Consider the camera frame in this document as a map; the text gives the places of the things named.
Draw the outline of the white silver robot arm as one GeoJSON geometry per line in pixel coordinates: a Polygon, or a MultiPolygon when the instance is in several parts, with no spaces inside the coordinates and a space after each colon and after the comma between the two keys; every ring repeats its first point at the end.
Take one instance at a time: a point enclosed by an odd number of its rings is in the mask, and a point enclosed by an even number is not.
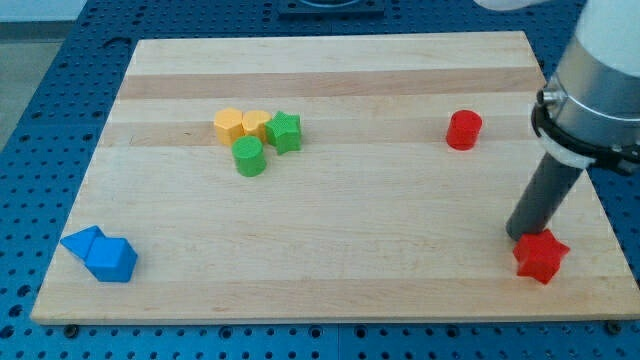
{"type": "Polygon", "coordinates": [[[589,0],[531,115],[559,163],[639,170],[639,0],[589,0]]]}

